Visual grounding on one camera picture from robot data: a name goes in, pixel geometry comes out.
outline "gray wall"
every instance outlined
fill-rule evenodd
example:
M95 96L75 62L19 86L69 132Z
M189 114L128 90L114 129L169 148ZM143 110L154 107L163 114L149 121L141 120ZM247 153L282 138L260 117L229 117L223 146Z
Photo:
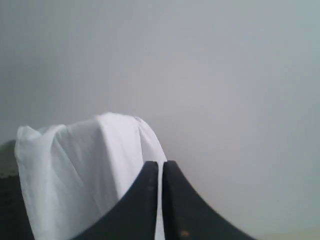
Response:
M253 235L320 226L320 1L1 0L0 142L142 117Z

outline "white sheet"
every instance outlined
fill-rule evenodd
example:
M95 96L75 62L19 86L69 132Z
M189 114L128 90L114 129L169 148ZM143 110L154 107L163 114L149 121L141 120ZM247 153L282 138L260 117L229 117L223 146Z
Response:
M22 195L36 240L68 240L105 215L127 192L145 161L159 163L156 240L165 154L140 118L106 113L72 125L18 129Z

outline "small orange spot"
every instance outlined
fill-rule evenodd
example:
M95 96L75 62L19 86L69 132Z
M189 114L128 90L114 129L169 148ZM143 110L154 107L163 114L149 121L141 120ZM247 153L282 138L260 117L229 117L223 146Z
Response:
M180 232L180 235L181 235L181 237L189 237L189 232L188 231L184 231L184 230L182 230L181 232Z

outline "black plastic piece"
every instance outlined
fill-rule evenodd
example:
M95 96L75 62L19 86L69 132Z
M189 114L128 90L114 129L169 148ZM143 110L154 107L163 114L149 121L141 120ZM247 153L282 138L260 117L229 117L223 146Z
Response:
M98 222L74 240L154 240L158 163L147 161L128 192Z
M175 161L163 165L162 213L166 240L254 240L214 211Z

